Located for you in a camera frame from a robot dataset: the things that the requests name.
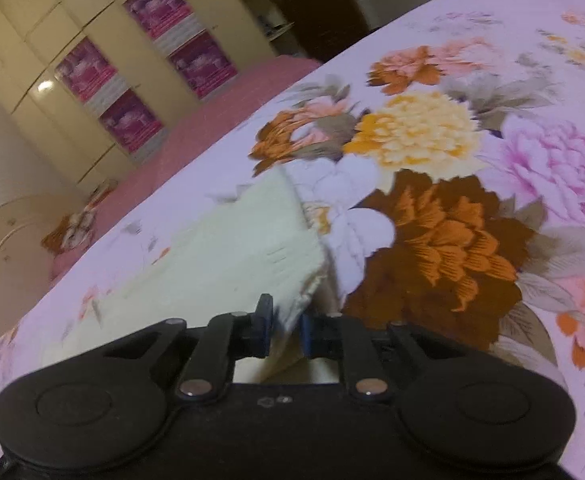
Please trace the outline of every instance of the purple flower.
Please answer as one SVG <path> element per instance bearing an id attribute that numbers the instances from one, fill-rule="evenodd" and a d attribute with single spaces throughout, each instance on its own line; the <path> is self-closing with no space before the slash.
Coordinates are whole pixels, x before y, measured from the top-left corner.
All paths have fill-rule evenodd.
<path id="1" fill-rule="evenodd" d="M 477 176 L 516 207 L 541 197 L 548 223 L 585 226 L 585 134 L 568 121 L 510 114 L 503 138 L 485 135 L 477 158 L 490 164 Z"/>

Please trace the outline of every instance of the pale green cloth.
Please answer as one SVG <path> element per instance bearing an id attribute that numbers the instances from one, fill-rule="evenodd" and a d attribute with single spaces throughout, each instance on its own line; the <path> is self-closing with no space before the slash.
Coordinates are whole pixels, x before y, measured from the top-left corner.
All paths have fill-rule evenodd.
<path id="1" fill-rule="evenodd" d="M 218 314 L 253 312 L 259 296 L 268 293 L 276 308 L 274 355 L 244 359 L 235 373 L 239 382 L 262 380 L 277 370 L 287 336 L 326 275 L 317 233 L 283 171 L 273 168 L 237 202 L 218 205 L 178 232 L 166 256 L 99 300 L 63 342 L 47 348 L 44 364 L 170 317 L 195 327 Z"/>

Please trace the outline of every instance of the brown door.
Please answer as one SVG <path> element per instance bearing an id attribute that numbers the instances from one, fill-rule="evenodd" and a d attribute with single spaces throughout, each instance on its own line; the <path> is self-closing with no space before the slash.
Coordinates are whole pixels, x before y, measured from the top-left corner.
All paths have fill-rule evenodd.
<path id="1" fill-rule="evenodd" d="M 368 27 L 355 0 L 272 0 L 309 56 L 327 61 L 361 40 Z"/>

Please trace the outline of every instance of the floral bed sheet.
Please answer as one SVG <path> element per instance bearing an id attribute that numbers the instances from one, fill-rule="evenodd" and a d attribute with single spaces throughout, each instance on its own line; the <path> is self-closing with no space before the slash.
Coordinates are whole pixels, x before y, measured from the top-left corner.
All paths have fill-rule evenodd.
<path id="1" fill-rule="evenodd" d="M 311 73 L 0 339 L 0 390 L 274 164 L 330 253 L 343 311 L 419 323 L 562 385 L 577 408 L 562 463 L 585 480 L 585 0 L 434 0 Z"/>

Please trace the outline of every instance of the circular cover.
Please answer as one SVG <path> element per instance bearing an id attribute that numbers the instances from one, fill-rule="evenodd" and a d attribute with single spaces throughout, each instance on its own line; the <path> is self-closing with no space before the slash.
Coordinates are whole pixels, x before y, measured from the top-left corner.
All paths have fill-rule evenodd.
<path id="1" fill-rule="evenodd" d="M 0 393 L 0 444 L 19 460 L 61 470 L 101 468 L 159 431 L 166 400 L 133 360 L 70 360 Z"/>
<path id="2" fill-rule="evenodd" d="M 563 450 L 575 427 L 575 409 L 560 386 L 476 358 L 428 368 L 405 391 L 399 412 L 423 446 L 470 467 L 545 462 Z"/>

